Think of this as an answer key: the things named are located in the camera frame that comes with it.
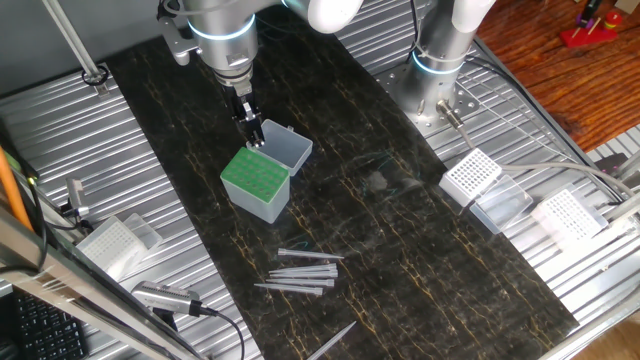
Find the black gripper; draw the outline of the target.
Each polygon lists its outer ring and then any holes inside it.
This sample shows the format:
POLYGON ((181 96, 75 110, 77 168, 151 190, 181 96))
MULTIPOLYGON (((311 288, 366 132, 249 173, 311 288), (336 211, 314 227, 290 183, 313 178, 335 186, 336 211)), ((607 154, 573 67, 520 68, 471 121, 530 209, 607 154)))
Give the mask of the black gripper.
POLYGON ((262 116, 254 109, 253 87, 250 82, 239 82, 223 86, 226 105, 232 119, 240 122, 243 133, 251 146, 263 146, 262 116))

